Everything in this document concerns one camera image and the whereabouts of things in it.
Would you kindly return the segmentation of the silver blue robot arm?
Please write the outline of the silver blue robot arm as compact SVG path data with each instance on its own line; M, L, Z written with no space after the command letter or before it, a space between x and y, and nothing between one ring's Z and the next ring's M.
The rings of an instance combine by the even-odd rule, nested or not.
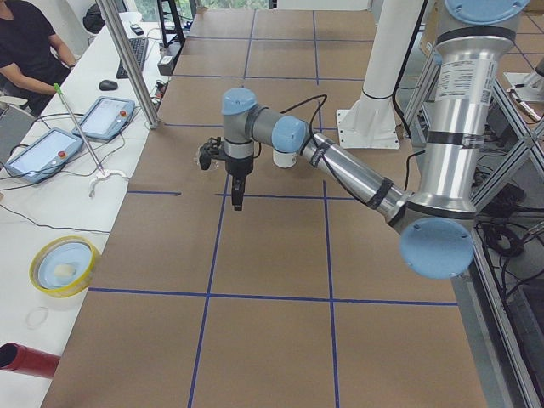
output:
M409 33L425 12L421 1L382 8L360 99L337 112L338 141L310 125L260 105L247 88L222 100L222 151L232 178L231 202L241 210L254 145L298 154L329 173L353 197L380 212L400 235L400 252L419 275L450 279L473 260L476 213L469 195L485 137L491 92L501 57L514 45L522 1L441 1L435 50L441 66L418 190L405 191L353 155L394 149L394 80L410 52Z

